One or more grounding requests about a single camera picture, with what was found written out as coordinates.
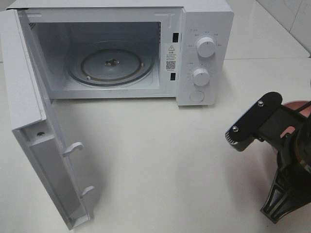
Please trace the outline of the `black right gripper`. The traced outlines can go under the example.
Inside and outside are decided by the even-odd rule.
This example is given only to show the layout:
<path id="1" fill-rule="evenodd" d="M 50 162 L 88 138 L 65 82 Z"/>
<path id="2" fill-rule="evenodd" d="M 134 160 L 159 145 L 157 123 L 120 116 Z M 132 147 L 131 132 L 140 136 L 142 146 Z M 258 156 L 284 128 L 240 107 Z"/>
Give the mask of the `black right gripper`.
<path id="1" fill-rule="evenodd" d="M 277 150 L 276 174 L 261 209 L 269 219 L 281 219 L 311 201 L 311 116 L 306 114 L 311 103 L 295 109 L 281 103 L 278 92 L 264 94 L 225 133 L 237 151 L 257 138 Z"/>

